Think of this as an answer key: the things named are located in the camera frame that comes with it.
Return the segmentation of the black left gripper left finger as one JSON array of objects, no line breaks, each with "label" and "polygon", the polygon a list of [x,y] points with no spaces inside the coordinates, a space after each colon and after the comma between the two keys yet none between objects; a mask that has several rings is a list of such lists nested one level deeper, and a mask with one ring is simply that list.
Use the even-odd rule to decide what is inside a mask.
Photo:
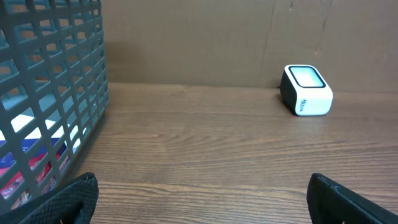
[{"label": "black left gripper left finger", "polygon": [[89,223],[98,197],[96,176],[86,172],[63,187],[2,214],[1,224]]}]

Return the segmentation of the red purple sanitary pad pack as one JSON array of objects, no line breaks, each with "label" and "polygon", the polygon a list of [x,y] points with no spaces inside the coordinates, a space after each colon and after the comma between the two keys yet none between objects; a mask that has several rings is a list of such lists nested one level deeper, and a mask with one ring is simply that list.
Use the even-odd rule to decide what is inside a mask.
[{"label": "red purple sanitary pad pack", "polygon": [[1,138],[1,212],[8,212],[56,187],[73,154],[63,136]]}]

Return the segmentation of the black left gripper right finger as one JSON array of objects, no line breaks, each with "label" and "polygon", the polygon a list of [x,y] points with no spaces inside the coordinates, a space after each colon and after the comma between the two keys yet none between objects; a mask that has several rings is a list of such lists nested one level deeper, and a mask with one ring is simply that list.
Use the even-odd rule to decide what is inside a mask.
[{"label": "black left gripper right finger", "polygon": [[320,173],[312,174],[307,204],[313,223],[397,223],[397,215]]}]

